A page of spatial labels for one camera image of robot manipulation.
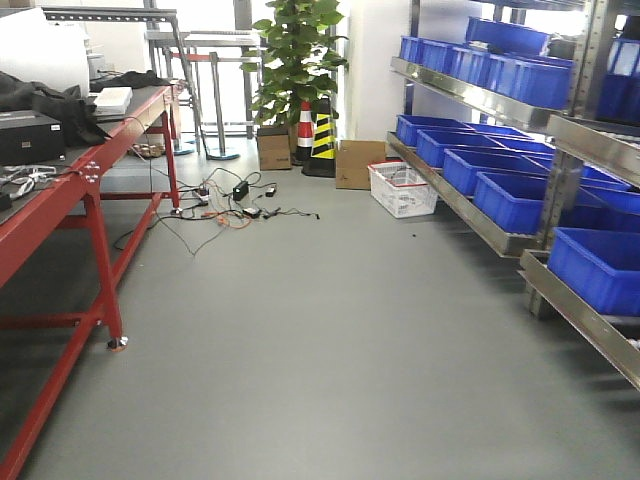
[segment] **black electronic box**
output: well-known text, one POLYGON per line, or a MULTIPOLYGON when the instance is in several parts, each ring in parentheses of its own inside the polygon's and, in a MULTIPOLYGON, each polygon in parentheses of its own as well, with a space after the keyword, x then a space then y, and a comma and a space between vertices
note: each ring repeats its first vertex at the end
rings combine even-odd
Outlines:
POLYGON ((62 125, 33 110, 0 112, 0 165, 25 165, 64 157, 62 125))

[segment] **orange and white traffic cone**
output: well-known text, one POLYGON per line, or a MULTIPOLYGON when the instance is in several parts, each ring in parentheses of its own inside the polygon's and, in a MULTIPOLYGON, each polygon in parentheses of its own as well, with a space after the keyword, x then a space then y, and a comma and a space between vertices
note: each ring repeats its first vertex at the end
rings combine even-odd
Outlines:
POLYGON ((293 157, 294 165, 304 165, 311 158, 313 149, 313 120, 311 120, 311 104, 302 102, 300 105, 300 121, 298 122, 298 146, 293 157))

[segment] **shelf rack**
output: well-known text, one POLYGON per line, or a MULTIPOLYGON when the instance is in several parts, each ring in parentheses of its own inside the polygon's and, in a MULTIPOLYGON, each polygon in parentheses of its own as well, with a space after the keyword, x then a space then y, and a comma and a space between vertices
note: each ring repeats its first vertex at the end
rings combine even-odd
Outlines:
POLYGON ((547 266, 548 253, 526 251, 522 277, 536 289, 631 384, 640 390, 640 352, 627 338, 640 332, 640 318, 600 315, 547 266))
POLYGON ((549 134, 560 150, 640 186, 640 128, 556 116, 549 134))
POLYGON ((546 133, 551 116, 560 113, 519 102, 399 57, 391 59, 391 68, 418 85, 529 132, 546 133))
MULTIPOLYGON (((501 20, 503 7, 518 9, 516 13, 523 15, 514 16, 512 12, 512 21, 516 23, 522 23, 524 19, 525 11, 519 9, 584 9, 588 18, 587 33, 577 43, 576 66, 566 111, 535 109, 399 58, 392 58, 391 67, 411 85, 438 92, 506 125, 555 138, 557 152, 549 176, 541 228, 535 238, 517 238, 499 231, 482 212, 478 215, 469 199, 453 190, 437 171, 424 164, 415 151, 393 134, 389 134, 388 142, 498 254, 521 254, 523 270, 520 274, 527 282, 525 299, 531 313, 542 316, 549 311, 559 312, 640 390, 640 351, 628 340, 640 338, 640 317, 598 314, 546 267, 554 227, 562 213, 574 204, 583 162, 602 167, 640 187, 640 128, 593 120, 613 42, 616 16, 637 14, 640 0, 490 0, 483 3, 496 6, 494 20, 501 20)), ((419 18, 419 1, 413 0, 412 5, 415 20, 419 18)), ((418 29, 413 26, 416 28, 412 28, 412 34, 415 34, 418 29)))
MULTIPOLYGON (((526 10, 582 10, 584 0, 471 0, 472 2, 490 3, 499 7, 510 7, 526 10)), ((624 15, 637 15, 640 11, 640 2, 636 0, 625 1, 621 13, 624 15)))
POLYGON ((387 135, 387 142, 398 152, 400 157, 411 165, 431 185, 440 198, 467 224, 474 232, 503 258, 518 258, 527 248, 536 248, 536 238, 531 235, 508 233, 496 225, 473 202, 458 192, 447 182, 436 169, 427 165, 413 149, 406 146, 393 133, 387 135))

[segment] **blue plastic bin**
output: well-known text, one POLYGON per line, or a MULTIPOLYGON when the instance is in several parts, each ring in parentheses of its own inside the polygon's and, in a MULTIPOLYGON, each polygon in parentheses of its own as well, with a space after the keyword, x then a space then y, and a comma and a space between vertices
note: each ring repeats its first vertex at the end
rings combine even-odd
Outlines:
POLYGON ((411 62, 420 63, 422 60, 423 44, 418 37, 402 36, 400 44, 400 58, 411 62))
POLYGON ((411 52, 411 41, 413 37, 402 35, 400 37, 400 58, 403 60, 409 60, 409 54, 411 52))
POLYGON ((606 75, 597 114, 602 119, 640 121, 640 77, 606 75))
POLYGON ((443 176, 463 195, 473 195, 480 172, 549 174, 546 168, 519 155, 446 150, 443 176))
POLYGON ((415 147, 418 143, 418 130, 436 128, 438 130, 473 132, 471 127, 452 118, 421 117, 417 115, 398 115, 396 135, 402 143, 415 147))
POLYGON ((436 72, 449 74, 455 57, 454 47, 457 43, 422 40, 422 66, 436 72))
MULTIPOLYGON (((553 157, 545 158, 544 156, 540 155, 525 155, 525 157, 529 160, 533 160, 534 162, 539 163, 548 170, 551 170, 553 166, 553 157)), ((610 175, 589 165, 585 165, 582 168, 581 177, 582 178, 580 180, 580 184, 585 187, 601 187, 619 191, 626 191, 631 188, 631 185, 624 180, 620 180, 613 175, 610 175)))
POLYGON ((621 119, 626 112, 629 93, 638 79, 626 75, 607 74, 602 84, 602 95, 598 104, 598 118, 621 119))
POLYGON ((640 316, 640 234, 556 228, 549 269, 602 315, 640 316))
POLYGON ((486 88, 506 97, 513 95, 518 66, 516 57, 510 55, 490 55, 486 88))
POLYGON ((444 165, 444 151, 458 146, 501 148, 501 145, 494 142, 489 137, 471 131, 468 132, 444 132, 444 131, 421 131, 420 152, 418 155, 427 165, 434 168, 442 168, 444 165))
POLYGON ((530 153, 555 153, 556 149, 546 143, 537 142, 535 140, 525 140, 520 138, 497 138, 493 137, 498 143, 504 147, 510 148, 516 152, 530 153))
POLYGON ((598 187, 585 187, 585 190, 610 207, 600 229, 640 233, 640 193, 598 187))
POLYGON ((616 38, 609 52, 607 72, 627 77, 640 74, 640 40, 616 38))
MULTIPOLYGON (((546 178, 479 173, 473 202, 506 232, 533 235, 540 226, 546 188, 546 178)), ((601 200, 580 190, 575 207, 563 215, 561 225, 597 228, 605 212, 601 200)))
POLYGON ((486 123, 466 123, 468 127, 473 128, 478 133, 483 135, 492 136, 498 135, 500 137, 515 137, 524 138, 525 140, 533 140, 529 135, 521 132, 517 128, 505 127, 504 125, 488 125, 486 123))
POLYGON ((504 52, 539 55, 547 46, 549 35, 523 25, 469 17, 465 40, 488 43, 504 52))
MULTIPOLYGON (((495 146, 494 147, 478 147, 478 146, 471 146, 471 145, 456 145, 451 148, 455 150, 464 150, 466 152, 493 153, 496 155, 513 155, 513 152, 511 152, 509 149, 504 147, 495 147, 495 146)), ((445 149, 444 151, 445 156, 447 155, 448 151, 449 151, 448 149, 445 149)), ((426 134, 425 136, 418 135, 418 148, 416 150, 416 154, 427 165, 429 165, 429 162, 427 162, 427 158, 430 155, 430 153, 431 153, 431 144, 426 139, 426 134)), ((443 167, 444 167, 444 160, 442 161, 441 167, 434 167, 434 168, 443 168, 443 167)))
POLYGON ((515 61, 517 73, 511 96, 516 100, 542 108, 562 109, 571 86, 571 67, 550 61, 515 61))
POLYGON ((487 85, 490 54, 465 46, 453 47, 451 76, 479 87, 487 85))

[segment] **gray floor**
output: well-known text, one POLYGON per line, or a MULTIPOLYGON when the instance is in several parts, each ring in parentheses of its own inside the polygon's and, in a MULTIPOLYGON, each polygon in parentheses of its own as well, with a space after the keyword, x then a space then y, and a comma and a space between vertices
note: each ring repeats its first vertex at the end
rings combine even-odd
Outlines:
MULTIPOLYGON (((181 163, 190 182, 213 166, 181 163)), ((251 152, 225 166, 256 167, 251 152)), ((123 162, 110 181, 145 175, 123 162)), ((638 477, 638 392, 566 322, 531 318, 517 264, 446 206, 401 221, 330 180, 264 178, 279 185, 264 206, 320 220, 225 231, 196 258, 150 231, 120 287, 129 348, 92 336, 21 478, 638 477)), ((108 206, 114 238, 139 208, 108 206)), ((171 225, 192 247, 218 231, 171 225)), ((56 234, 2 290, 2 311, 85 305, 85 241, 56 234)), ((3 448, 66 336, 0 335, 3 448)))

